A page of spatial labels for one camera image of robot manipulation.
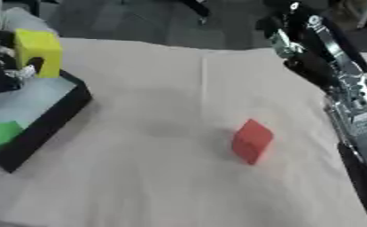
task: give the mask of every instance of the gray carpet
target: gray carpet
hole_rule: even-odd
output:
[[[207,0],[212,12],[206,25],[177,0],[63,0],[42,4],[42,18],[64,37],[134,40],[172,46],[247,50],[267,47],[254,23],[268,10],[262,0]],[[303,1],[326,9],[326,0]],[[348,32],[367,51],[367,29]]]

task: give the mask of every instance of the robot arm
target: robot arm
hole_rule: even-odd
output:
[[[1,47],[14,47],[14,33],[0,31]],[[37,74],[43,65],[41,58],[29,60],[26,67],[17,70],[15,59],[0,51],[0,93],[12,90],[19,90],[27,78]]]
[[[367,62],[336,25],[300,2],[283,5],[257,28],[287,68],[325,93],[338,150],[367,211]]]

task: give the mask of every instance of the black box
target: black box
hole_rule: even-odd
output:
[[[0,119],[11,115],[24,125],[0,145],[0,167],[16,170],[91,100],[86,84],[62,70],[59,78],[35,78],[21,90],[0,94]]]

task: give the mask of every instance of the table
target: table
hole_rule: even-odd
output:
[[[366,227],[323,94],[269,49],[207,51],[63,39],[94,101],[15,174],[0,220],[48,227]],[[275,139],[230,151],[247,119]]]

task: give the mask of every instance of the chair leg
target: chair leg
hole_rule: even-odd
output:
[[[189,8],[193,9],[202,19],[208,18],[210,11],[206,6],[199,3],[197,0],[180,0],[183,4],[186,4]]]

